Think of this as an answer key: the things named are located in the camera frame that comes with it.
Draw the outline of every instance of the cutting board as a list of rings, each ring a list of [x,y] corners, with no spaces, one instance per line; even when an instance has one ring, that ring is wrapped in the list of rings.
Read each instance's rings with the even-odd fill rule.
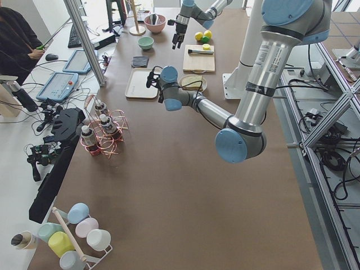
[[[212,55],[196,55],[188,54],[188,50],[203,50],[202,45],[185,45],[184,52],[184,72],[195,72],[195,73],[204,73],[204,72],[215,72],[215,50],[214,46],[210,46],[210,50],[214,51]]]

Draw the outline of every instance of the black cloth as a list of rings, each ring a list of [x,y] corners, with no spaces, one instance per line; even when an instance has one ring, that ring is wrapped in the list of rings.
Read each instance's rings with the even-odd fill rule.
[[[25,18],[15,10],[0,7],[0,73],[18,76],[22,84],[38,60],[28,54],[42,45]]]

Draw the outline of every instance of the bottle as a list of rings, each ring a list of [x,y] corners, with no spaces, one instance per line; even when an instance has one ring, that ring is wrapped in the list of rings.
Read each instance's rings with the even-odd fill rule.
[[[87,125],[83,125],[81,127],[81,137],[84,144],[86,145],[86,149],[92,156],[100,154],[101,149],[97,145],[97,138],[95,132],[90,127],[88,127]]]
[[[114,124],[111,117],[106,116],[105,114],[100,115],[100,124],[104,130],[104,132],[114,139],[114,141],[118,141],[122,138],[122,133],[116,125]]]
[[[109,115],[109,110],[105,103],[101,102],[101,100],[95,100],[95,112],[97,116],[100,117],[101,114]]]

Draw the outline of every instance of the yellow cup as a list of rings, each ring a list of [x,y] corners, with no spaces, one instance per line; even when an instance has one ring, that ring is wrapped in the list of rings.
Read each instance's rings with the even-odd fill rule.
[[[75,250],[68,235],[65,232],[54,233],[50,237],[48,245],[59,258],[61,258],[65,252]]]

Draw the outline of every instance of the computer mouse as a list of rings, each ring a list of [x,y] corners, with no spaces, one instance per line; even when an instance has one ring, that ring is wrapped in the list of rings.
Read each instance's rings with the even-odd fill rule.
[[[46,61],[53,61],[53,60],[57,60],[59,59],[59,56],[58,55],[54,55],[53,53],[48,53],[46,56],[45,56],[45,60]]]

